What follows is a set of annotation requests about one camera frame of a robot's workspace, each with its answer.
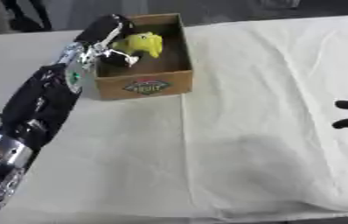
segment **white fabric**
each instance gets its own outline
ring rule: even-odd
[[[0,110],[76,31],[0,36]],[[348,17],[186,28],[192,93],[84,95],[0,223],[348,215]]]

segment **yellow toy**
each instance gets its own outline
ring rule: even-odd
[[[125,39],[114,42],[112,47],[129,55],[144,51],[153,58],[158,58],[163,50],[163,41],[161,36],[145,32],[129,35]]]

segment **table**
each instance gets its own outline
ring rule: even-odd
[[[0,223],[348,215],[348,17],[188,27],[192,93],[84,94]],[[0,36],[0,110],[77,31]]]

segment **box label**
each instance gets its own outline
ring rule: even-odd
[[[171,84],[161,80],[152,80],[141,78],[133,81],[124,87],[124,90],[129,92],[135,92],[141,95],[153,95],[161,92],[162,90],[169,87]]]

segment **cardboard box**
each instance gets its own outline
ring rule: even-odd
[[[177,95],[191,91],[192,68],[179,14],[130,18],[137,32],[162,36],[158,59],[145,53],[131,68],[98,65],[95,83],[102,100]]]

